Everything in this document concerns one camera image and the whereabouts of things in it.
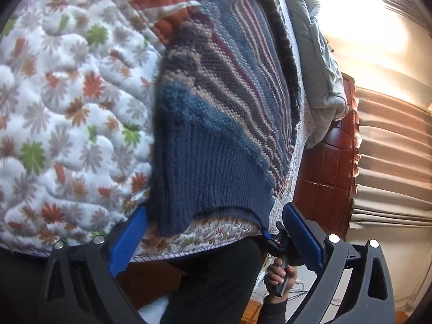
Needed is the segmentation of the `person's right hand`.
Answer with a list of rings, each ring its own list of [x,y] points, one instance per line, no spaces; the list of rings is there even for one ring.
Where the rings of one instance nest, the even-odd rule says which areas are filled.
[[[266,276],[264,277],[264,283],[269,295],[264,300],[267,303],[282,303],[288,299],[289,291],[294,286],[297,279],[297,268],[295,266],[288,265],[286,268],[282,268],[283,260],[276,258],[272,265],[267,268]],[[274,294],[275,288],[285,284],[286,288],[281,296]]]

